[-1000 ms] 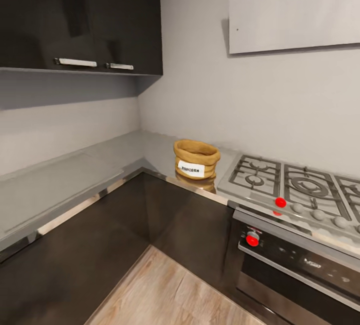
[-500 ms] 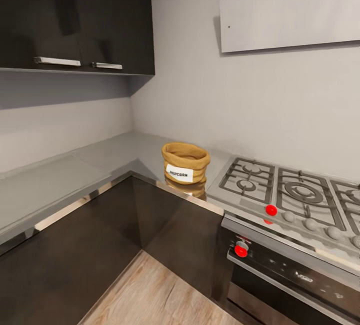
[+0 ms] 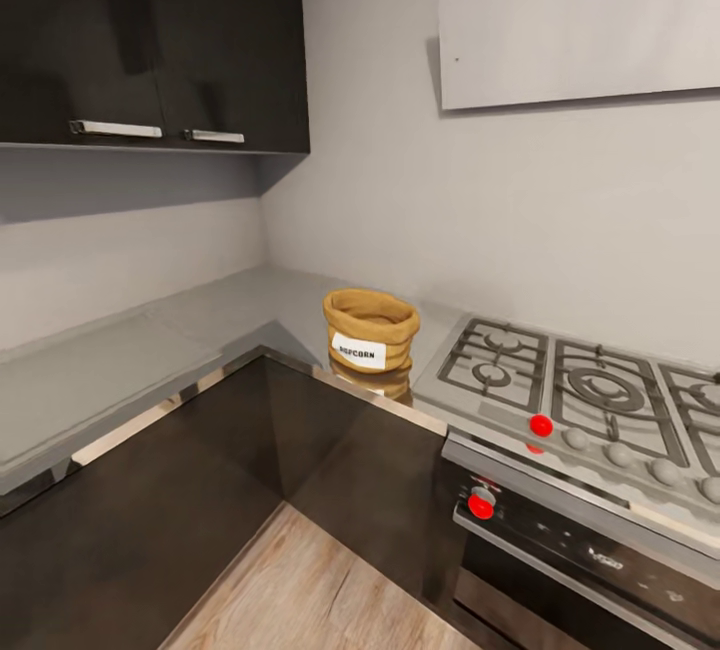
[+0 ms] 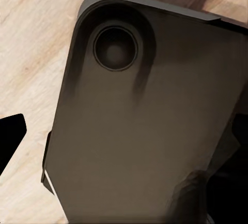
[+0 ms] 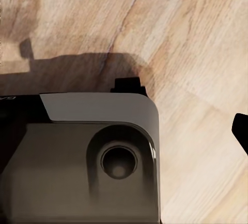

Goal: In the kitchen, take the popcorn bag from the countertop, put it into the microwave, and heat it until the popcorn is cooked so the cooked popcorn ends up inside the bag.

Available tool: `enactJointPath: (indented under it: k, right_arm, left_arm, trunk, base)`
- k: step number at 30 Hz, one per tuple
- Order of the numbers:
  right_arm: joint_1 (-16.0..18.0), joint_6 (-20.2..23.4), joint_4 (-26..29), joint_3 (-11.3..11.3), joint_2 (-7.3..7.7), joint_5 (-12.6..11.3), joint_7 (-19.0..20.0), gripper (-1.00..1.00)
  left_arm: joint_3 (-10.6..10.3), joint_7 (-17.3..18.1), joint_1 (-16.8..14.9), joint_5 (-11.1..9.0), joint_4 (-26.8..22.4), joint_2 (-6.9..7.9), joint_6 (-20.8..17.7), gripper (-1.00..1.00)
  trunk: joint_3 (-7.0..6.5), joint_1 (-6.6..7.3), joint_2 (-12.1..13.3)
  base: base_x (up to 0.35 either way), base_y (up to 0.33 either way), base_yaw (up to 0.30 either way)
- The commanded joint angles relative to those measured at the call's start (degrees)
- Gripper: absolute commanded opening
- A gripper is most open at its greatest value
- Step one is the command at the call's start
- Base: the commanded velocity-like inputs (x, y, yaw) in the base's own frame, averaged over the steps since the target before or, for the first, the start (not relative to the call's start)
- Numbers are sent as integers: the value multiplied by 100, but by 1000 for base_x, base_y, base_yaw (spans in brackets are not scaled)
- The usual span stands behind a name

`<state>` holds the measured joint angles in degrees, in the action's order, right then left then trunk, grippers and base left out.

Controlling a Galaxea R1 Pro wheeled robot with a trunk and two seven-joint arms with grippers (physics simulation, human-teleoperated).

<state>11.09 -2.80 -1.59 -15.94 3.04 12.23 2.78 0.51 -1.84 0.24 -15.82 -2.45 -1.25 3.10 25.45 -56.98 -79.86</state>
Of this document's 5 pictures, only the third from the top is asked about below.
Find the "popcorn bag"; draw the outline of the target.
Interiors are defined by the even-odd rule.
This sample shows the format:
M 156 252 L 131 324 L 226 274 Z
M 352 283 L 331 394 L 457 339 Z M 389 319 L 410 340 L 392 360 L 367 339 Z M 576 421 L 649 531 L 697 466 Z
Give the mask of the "popcorn bag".
M 378 289 L 343 288 L 323 299 L 328 349 L 335 361 L 359 373 L 407 369 L 413 335 L 420 329 L 417 310 Z

